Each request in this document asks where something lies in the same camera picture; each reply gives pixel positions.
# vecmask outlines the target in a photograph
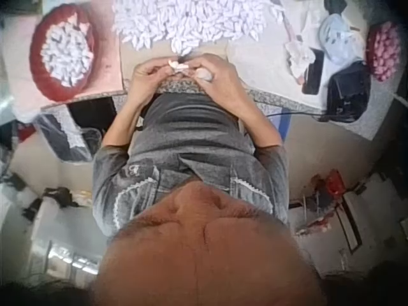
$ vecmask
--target fabric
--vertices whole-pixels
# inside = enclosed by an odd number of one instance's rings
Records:
[[[288,221],[283,147],[254,149],[236,118],[204,95],[163,94],[129,150],[104,147],[94,161],[94,216],[107,236],[191,176]]]

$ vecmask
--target hand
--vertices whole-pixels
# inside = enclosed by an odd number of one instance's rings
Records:
[[[234,65],[214,54],[204,54],[185,62],[189,66],[186,74],[191,77],[219,106],[229,113],[242,118],[248,106],[253,107],[254,102],[248,97],[241,84]],[[211,82],[197,77],[197,68],[206,68],[211,72]]]
[[[176,57],[159,57],[139,64],[133,71],[131,85],[127,95],[127,103],[142,109],[152,99],[160,83],[174,74],[168,61]]]

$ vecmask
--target shirt sleeve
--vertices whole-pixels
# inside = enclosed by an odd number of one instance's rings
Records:
[[[112,234],[111,226],[105,224],[105,212],[112,210],[107,205],[114,204],[114,199],[111,199],[115,190],[114,178],[126,165],[128,159],[128,152],[123,147],[113,146],[100,148],[94,158],[92,210],[98,226],[106,236]]]
[[[270,174],[277,217],[284,224],[287,224],[289,209],[289,163],[286,150],[283,146],[256,148],[254,155]]]

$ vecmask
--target hair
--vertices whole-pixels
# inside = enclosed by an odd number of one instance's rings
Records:
[[[323,277],[321,288],[328,306],[399,305],[406,298],[408,265],[384,262],[365,276],[346,273]],[[10,283],[0,287],[2,305],[91,306],[92,289],[68,282],[47,282],[27,287]]]

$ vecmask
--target red plate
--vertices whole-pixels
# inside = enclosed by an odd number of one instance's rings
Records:
[[[92,24],[89,22],[89,18],[79,6],[75,4],[63,4],[57,8],[54,8],[50,13],[48,13],[41,23],[37,25],[37,28],[33,35],[33,40],[31,42],[30,48],[30,70],[33,75],[34,83],[36,84],[38,90],[46,96],[48,99],[63,102],[74,98],[81,90],[87,85],[88,77],[91,74],[93,63],[95,57],[92,59],[91,66],[88,72],[85,74],[84,78],[79,80],[74,87],[64,87],[61,85],[61,81],[52,78],[50,74],[45,69],[45,65],[41,60],[41,49],[46,41],[46,34],[48,29],[52,25],[57,25],[60,22],[66,22],[70,16],[74,14],[78,15],[78,22],[89,24],[89,29],[87,33],[87,43],[89,50],[95,53],[95,39],[94,30]]]

